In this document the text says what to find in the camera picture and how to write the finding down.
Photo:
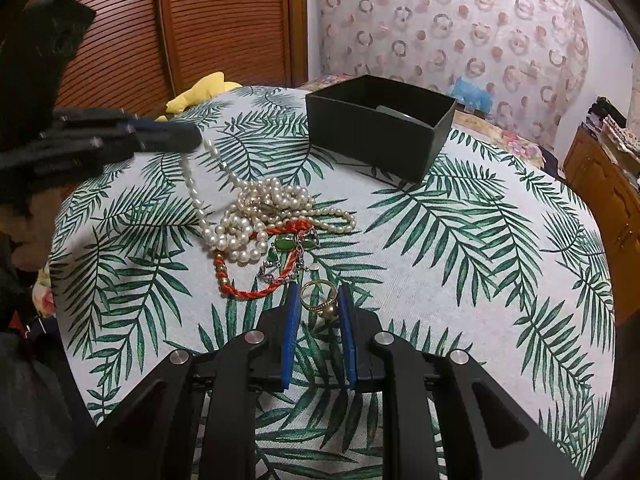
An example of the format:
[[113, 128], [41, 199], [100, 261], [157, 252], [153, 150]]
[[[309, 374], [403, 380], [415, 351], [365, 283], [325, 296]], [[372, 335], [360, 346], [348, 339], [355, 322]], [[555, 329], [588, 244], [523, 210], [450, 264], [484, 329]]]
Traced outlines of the person's left hand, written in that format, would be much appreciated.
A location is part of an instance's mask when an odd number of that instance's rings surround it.
[[35, 272], [46, 264], [61, 205], [61, 191], [50, 188], [18, 206], [1, 206], [1, 232], [16, 244], [11, 260], [18, 270]]

